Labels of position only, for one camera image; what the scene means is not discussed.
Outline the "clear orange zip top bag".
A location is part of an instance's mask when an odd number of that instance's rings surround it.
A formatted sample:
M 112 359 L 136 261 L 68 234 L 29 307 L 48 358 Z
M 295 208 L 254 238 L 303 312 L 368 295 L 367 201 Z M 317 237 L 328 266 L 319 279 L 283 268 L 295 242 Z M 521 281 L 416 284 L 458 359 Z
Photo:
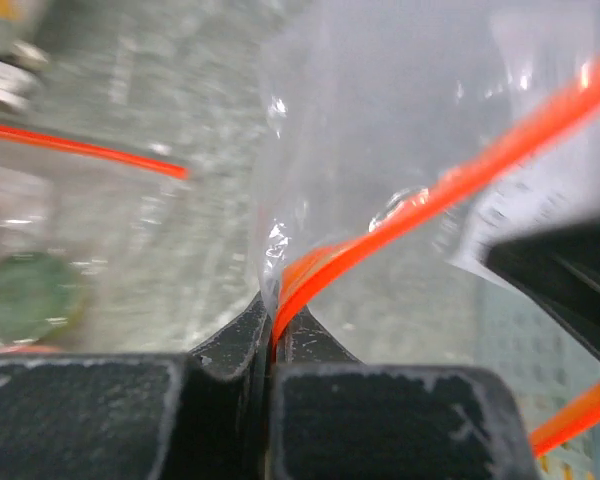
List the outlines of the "clear orange zip top bag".
M 157 154 L 0 124 L 0 258 L 48 252 L 71 263 L 89 285 L 79 318 L 36 343 L 0 343 L 0 352 L 63 346 L 146 258 L 188 175 Z

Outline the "green yellow toy mango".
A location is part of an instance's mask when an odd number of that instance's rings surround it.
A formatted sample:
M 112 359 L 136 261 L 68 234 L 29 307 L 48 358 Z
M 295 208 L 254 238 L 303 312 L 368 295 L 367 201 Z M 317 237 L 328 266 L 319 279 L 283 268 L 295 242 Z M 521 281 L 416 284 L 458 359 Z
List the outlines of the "green yellow toy mango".
M 31 344 L 81 316 L 89 298 L 82 273 L 43 251 L 0 258 L 0 343 Z

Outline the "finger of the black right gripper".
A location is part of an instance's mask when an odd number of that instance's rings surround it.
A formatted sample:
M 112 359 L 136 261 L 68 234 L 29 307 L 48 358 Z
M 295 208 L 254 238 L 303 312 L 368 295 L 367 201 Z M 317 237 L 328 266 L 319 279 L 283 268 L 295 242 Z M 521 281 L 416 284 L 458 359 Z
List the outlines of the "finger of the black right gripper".
M 600 215 L 501 240 L 487 251 L 485 265 L 600 362 Z

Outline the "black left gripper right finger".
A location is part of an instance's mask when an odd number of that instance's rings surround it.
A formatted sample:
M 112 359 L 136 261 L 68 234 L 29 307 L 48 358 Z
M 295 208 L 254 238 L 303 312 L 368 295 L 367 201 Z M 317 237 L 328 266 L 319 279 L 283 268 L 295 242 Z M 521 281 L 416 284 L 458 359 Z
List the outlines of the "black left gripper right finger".
M 371 365 L 308 310 L 276 349 L 272 479 L 534 479 L 515 399 L 494 372 Z

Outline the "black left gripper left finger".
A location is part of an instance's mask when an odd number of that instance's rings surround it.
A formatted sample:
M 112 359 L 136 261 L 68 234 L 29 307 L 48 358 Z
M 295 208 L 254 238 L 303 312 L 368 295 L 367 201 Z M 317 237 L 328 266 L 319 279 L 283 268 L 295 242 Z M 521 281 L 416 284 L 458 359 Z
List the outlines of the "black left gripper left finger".
M 189 352 L 0 354 L 0 479 L 259 479 L 260 297 Z

